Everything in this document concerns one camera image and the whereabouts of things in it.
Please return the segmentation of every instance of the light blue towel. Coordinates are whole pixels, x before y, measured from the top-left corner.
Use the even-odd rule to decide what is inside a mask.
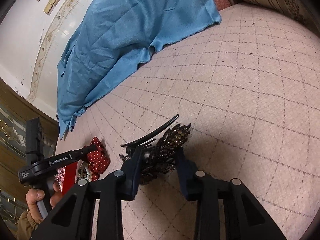
[[[155,51],[220,22],[213,0],[93,0],[58,64],[60,138]]]

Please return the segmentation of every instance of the red polka dot fabric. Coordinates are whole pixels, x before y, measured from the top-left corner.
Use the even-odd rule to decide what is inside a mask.
[[[97,137],[92,139],[90,145],[92,144],[97,146],[97,150],[87,155],[87,162],[89,163],[89,170],[92,172],[92,181],[96,181],[100,174],[108,168],[110,159],[105,155],[103,144]]]

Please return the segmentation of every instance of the brown jacket sleeve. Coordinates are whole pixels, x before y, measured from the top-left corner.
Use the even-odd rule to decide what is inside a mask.
[[[38,224],[33,220],[30,212],[23,212],[18,222],[17,240],[29,240],[32,232],[36,230],[37,227]]]

